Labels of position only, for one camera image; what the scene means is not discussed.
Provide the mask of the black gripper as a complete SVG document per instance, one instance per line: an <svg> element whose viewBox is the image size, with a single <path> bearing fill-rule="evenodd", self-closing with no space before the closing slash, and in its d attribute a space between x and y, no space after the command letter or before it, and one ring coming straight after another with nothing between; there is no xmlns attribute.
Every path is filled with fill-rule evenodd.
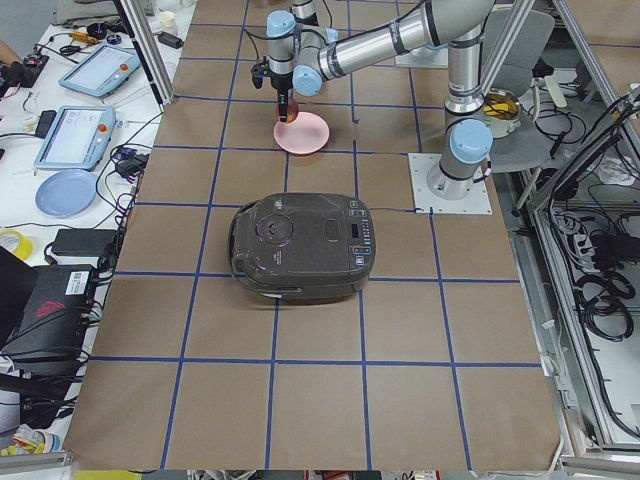
<svg viewBox="0 0 640 480"><path fill-rule="evenodd" d="M278 121L282 123L291 122L291 111L289 108L289 102L291 100L290 89L278 89L277 90L277 117Z"/></svg>

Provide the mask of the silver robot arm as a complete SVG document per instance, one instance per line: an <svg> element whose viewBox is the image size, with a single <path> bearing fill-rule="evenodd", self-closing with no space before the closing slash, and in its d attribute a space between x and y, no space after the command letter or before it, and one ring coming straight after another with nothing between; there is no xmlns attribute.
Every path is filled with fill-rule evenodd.
<svg viewBox="0 0 640 480"><path fill-rule="evenodd" d="M266 21L268 53L251 69L254 87L268 78L277 92L277 117L289 120L291 95L311 97L323 85L398 55L426 47L448 47L446 130L482 110L483 25L491 1L421 1L405 14L340 39L318 23L312 1L294 1L271 12Z"/></svg>
<svg viewBox="0 0 640 480"><path fill-rule="evenodd" d="M313 0L293 0L291 13L298 23L318 26L318 17Z"/></svg>

